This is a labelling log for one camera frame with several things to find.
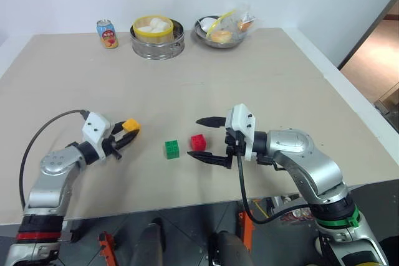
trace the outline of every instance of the table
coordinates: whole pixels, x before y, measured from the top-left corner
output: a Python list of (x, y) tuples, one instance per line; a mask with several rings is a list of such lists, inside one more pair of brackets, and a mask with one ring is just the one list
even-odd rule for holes
[[(282, 29), (260, 29), (226, 50), (201, 45), (187, 32), (184, 51), (165, 61), (139, 57), (128, 33), (118, 36), (120, 46), (113, 50), (102, 48), (96, 34), (34, 36), (0, 79), (0, 224), (21, 220), (18, 172), (27, 143), (48, 119), (76, 108), (115, 121), (132, 117), (142, 130), (122, 160), (110, 157), (82, 173), (67, 219), (240, 199), (235, 162), (228, 170), (186, 154), (190, 136), (202, 133), (207, 150), (223, 155), (224, 129), (195, 121), (225, 116), (237, 103), (254, 113), (259, 131), (308, 132), (341, 167), (348, 185), (399, 178), (399, 165), (370, 126)], [(67, 116), (37, 140), (26, 164), (26, 194), (40, 159), (81, 141), (82, 125), (79, 115)], [(178, 140), (180, 158), (166, 159), (168, 140)], [(271, 166), (245, 162), (244, 175), (249, 197), (297, 191), (286, 172)]]

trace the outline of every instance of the metal bowl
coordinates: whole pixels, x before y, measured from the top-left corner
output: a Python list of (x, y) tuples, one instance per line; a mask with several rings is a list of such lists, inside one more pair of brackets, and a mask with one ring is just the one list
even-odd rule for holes
[(173, 36), (175, 39), (171, 42), (159, 44), (145, 43), (136, 38), (133, 27), (130, 28), (130, 40), (132, 48), (139, 56), (145, 59), (171, 59), (179, 55), (185, 48), (185, 32), (183, 26), (176, 20), (173, 22)]
[(233, 48), (236, 47), (237, 45), (239, 45), (243, 40), (244, 40), (244, 36), (242, 36), (242, 38), (235, 40), (234, 42), (229, 42), (229, 43), (217, 43), (217, 42), (213, 42), (212, 40), (208, 40), (206, 37), (206, 32), (202, 30), (201, 28), (201, 24), (200, 22), (202, 21), (202, 19), (204, 18), (213, 18), (213, 19), (217, 19), (219, 18), (219, 16), (205, 16), (202, 17), (200, 19), (198, 19), (195, 24), (194, 24), (194, 31), (196, 33), (196, 36), (198, 37), (198, 39), (205, 43), (208, 46), (211, 46), (213, 48), (219, 48), (219, 49), (227, 49), (227, 48)]

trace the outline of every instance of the plastic bag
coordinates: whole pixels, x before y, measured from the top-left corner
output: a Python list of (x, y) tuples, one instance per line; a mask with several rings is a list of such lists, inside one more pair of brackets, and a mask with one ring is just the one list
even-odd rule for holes
[(209, 27), (206, 39), (219, 43), (239, 42), (253, 31), (255, 20), (249, 8), (234, 9), (219, 17)]

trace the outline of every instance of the person's leg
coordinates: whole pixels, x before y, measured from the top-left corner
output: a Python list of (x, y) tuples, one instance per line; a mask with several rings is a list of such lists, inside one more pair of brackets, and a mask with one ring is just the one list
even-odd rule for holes
[(133, 250), (130, 266), (162, 266), (161, 224), (151, 223), (142, 232)]

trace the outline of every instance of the black cable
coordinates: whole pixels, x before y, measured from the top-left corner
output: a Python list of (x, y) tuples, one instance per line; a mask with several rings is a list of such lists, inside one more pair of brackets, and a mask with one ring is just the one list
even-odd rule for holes
[(26, 162), (26, 158), (27, 155), (29, 154), (29, 151), (32, 148), (33, 143), (35, 142), (35, 140), (37, 139), (37, 137), (43, 132), (44, 129), (47, 128), (47, 126), (49, 126), (53, 121), (58, 120), (59, 118), (62, 118), (63, 116), (66, 115), (70, 115), (72, 113), (80, 113), (83, 118), (86, 120), (87, 116), (89, 115), (90, 112), (88, 112), (87, 110), (84, 109), (76, 109), (76, 110), (70, 110), (68, 112), (64, 112), (61, 113), (60, 115), (57, 115), (55, 117), (53, 117), (51, 120), (49, 120), (46, 124), (44, 124), (42, 126), (42, 128), (40, 128), (36, 134), (32, 137), (31, 141), (29, 142), (24, 156), (22, 157), (22, 161), (21, 161), (21, 168), (19, 169), (19, 197), (21, 198), (21, 206), (22, 209), (25, 209), (25, 196), (24, 196), (24, 170), (25, 170), (25, 162)]
[(257, 220), (251, 213), (251, 210), (249, 209), (247, 195), (245, 192), (243, 162), (241, 161), (241, 155), (239, 153), (237, 154), (237, 162), (238, 162), (238, 173), (239, 173), (239, 185), (241, 187), (241, 196), (243, 197), (244, 209), (245, 209), (246, 214), (250, 218), (250, 220), (252, 220), (256, 224), (267, 224), (268, 222), (271, 222), (274, 219), (277, 219), (278, 217), (283, 216), (285, 213), (291, 212), (292, 210), (310, 207), (310, 205), (308, 205), (308, 204), (297, 205), (297, 206), (293, 206), (293, 207), (281, 210), (281, 211), (273, 214), (269, 218), (264, 219), (263, 221)]

